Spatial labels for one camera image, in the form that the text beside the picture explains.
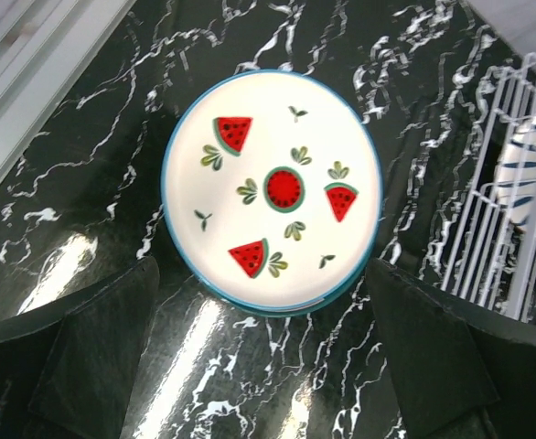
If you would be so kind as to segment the white watermelon plate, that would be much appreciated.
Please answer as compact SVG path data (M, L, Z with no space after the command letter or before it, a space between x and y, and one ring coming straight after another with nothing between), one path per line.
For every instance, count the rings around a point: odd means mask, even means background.
M266 316L306 314L344 294L382 213L366 126L336 91L283 70L241 73L202 93L168 140L160 187L192 273Z

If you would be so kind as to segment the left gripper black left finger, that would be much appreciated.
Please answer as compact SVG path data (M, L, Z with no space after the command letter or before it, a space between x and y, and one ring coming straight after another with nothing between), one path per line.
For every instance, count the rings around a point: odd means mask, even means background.
M146 257L0 321L0 438L117 438L159 286Z

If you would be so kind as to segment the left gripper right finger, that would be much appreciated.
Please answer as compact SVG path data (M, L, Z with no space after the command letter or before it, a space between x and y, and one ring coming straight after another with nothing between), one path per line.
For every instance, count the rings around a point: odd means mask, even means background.
M536 438L536 327L380 259L366 285L411 438Z

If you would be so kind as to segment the white blue sunburst plate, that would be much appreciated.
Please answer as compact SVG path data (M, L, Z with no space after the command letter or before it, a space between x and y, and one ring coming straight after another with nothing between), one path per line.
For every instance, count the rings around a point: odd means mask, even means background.
M503 147L494 173L496 198L522 232L536 211L536 114L524 121Z

